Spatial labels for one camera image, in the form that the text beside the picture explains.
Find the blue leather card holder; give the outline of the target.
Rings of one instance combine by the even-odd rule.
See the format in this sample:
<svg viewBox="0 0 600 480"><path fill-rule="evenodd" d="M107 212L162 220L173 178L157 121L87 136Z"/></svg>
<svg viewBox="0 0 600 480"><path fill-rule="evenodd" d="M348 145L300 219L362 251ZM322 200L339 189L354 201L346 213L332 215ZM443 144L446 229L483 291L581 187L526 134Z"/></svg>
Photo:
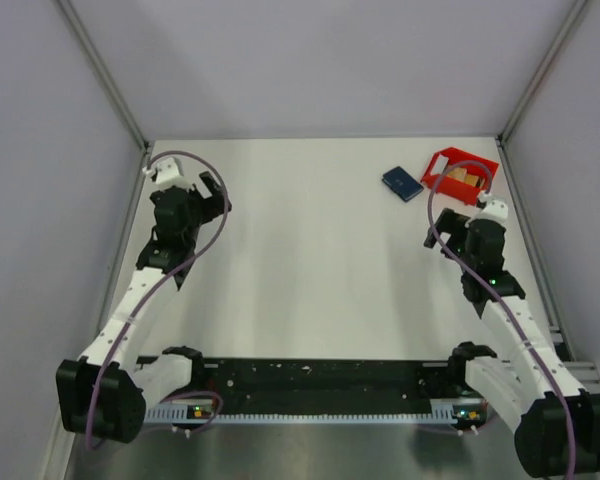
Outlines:
<svg viewBox="0 0 600 480"><path fill-rule="evenodd" d="M423 186L400 166L385 172L382 182L403 202L409 202L423 191Z"/></svg>

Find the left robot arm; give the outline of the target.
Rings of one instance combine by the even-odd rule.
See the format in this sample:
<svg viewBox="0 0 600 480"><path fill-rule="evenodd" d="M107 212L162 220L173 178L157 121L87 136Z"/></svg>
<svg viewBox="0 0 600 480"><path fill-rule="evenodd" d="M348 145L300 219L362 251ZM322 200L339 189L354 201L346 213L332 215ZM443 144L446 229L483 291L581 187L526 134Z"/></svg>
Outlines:
<svg viewBox="0 0 600 480"><path fill-rule="evenodd" d="M231 205L210 172L199 176L203 196L183 175L158 168L154 225L140 251L130 283L106 325L76 360L56 371L61 421L68 432L88 439L131 442L148 410L179 390L196 396L206 387L202 355L168 347L147 368L137 369L149 334L166 304L181 290L199 249L200 228L225 219Z"/></svg>

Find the red plastic bin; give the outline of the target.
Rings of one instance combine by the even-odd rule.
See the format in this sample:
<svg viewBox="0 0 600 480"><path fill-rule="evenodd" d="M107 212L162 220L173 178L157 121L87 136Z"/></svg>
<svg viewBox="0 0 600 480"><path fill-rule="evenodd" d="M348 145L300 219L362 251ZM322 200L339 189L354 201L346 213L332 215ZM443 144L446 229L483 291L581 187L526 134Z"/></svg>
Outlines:
<svg viewBox="0 0 600 480"><path fill-rule="evenodd" d="M452 170L460 167L466 168L469 174L485 179L481 188L473 188L446 176L437 189L438 193L460 200L466 205L474 206L478 194L491 186L490 179L495 178L499 165L467 151L448 147L433 154L421 177L421 182L431 189L438 176L448 167L451 167Z"/></svg>

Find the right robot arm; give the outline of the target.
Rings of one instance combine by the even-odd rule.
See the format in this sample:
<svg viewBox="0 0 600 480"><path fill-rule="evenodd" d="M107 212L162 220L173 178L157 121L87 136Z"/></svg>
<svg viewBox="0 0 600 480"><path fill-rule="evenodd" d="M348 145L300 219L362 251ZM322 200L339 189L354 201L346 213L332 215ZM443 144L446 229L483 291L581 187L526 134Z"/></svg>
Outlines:
<svg viewBox="0 0 600 480"><path fill-rule="evenodd" d="M567 368L531 314L526 294L504 268L506 229L498 218L446 208L429 215L424 245L461 268L465 299L497 339L496 351L465 342L446 380L456 394L483 396L513 434L532 478L600 472L600 393Z"/></svg>

